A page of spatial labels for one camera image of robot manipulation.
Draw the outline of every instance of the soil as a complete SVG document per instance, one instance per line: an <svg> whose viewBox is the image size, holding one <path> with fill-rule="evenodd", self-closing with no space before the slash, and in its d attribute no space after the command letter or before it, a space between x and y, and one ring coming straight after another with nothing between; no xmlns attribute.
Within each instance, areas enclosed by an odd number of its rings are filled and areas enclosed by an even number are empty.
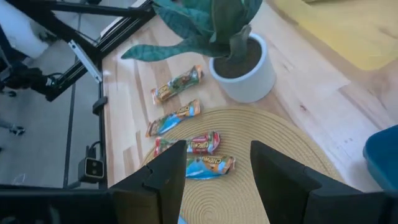
<svg viewBox="0 0 398 224"><path fill-rule="evenodd" d="M250 72L261 58L261 46L254 39L248 39L248 52L239 63L228 62L226 58L216 58L214 69L223 78L239 78Z"/></svg>

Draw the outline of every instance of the potted plant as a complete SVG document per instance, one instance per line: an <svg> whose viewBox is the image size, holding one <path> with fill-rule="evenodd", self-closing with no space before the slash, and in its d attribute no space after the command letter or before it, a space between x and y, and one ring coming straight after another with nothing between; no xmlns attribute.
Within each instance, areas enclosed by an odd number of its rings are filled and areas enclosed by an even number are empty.
<svg viewBox="0 0 398 224"><path fill-rule="evenodd" d="M174 46L136 45L122 58L146 62L196 52L210 58L210 72L225 92L242 103L267 95L275 74L266 42L251 33L262 0L154 0L153 8L183 40Z"/></svg>

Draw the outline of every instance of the white pot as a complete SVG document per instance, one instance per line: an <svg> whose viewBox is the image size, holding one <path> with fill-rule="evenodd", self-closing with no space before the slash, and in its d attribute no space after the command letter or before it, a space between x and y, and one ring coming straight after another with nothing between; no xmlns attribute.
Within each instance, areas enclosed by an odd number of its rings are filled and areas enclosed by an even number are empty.
<svg viewBox="0 0 398 224"><path fill-rule="evenodd" d="M261 46L261 57L257 65L239 78L223 78L214 69L214 58L210 58L210 72L229 97L240 103L252 103L265 97L275 83L275 72L268 56L265 40L257 34L250 34Z"/></svg>

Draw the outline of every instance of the gray floor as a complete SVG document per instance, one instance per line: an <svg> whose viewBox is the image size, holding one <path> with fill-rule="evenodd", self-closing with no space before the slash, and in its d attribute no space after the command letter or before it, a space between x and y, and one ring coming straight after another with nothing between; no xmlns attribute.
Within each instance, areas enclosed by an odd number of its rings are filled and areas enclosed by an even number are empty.
<svg viewBox="0 0 398 224"><path fill-rule="evenodd" d="M133 0L103 1L102 5L127 7ZM96 39L114 18L83 15L80 30ZM78 17L68 23L77 28ZM30 66L44 73L64 72L75 55L64 42L56 42ZM98 99L98 85L86 74L76 82L69 183L77 180L77 165L86 145L99 140L99 119L91 113ZM0 116L26 128L23 136L0 129L0 183L62 187L72 91L69 88L53 102L31 90L19 90L17 98L0 95Z"/></svg>

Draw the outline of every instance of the metal frame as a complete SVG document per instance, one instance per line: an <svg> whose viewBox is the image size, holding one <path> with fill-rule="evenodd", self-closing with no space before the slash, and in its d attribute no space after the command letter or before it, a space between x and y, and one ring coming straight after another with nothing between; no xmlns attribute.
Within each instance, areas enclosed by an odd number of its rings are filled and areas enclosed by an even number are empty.
<svg viewBox="0 0 398 224"><path fill-rule="evenodd" d="M92 64L98 64L98 62L102 61L102 59L117 46L155 16L155 12L151 7L152 0L146 1L140 7L130 7L127 9L58 1L6 1L65 42L69 43L74 41L81 47L82 51L85 52L92 61ZM83 38L75 29L58 20L51 10L125 17L117 21L100 40L98 45L94 46ZM75 63L57 79L51 91L46 94L46 99L48 101L56 99L86 72L87 69L81 61Z"/></svg>

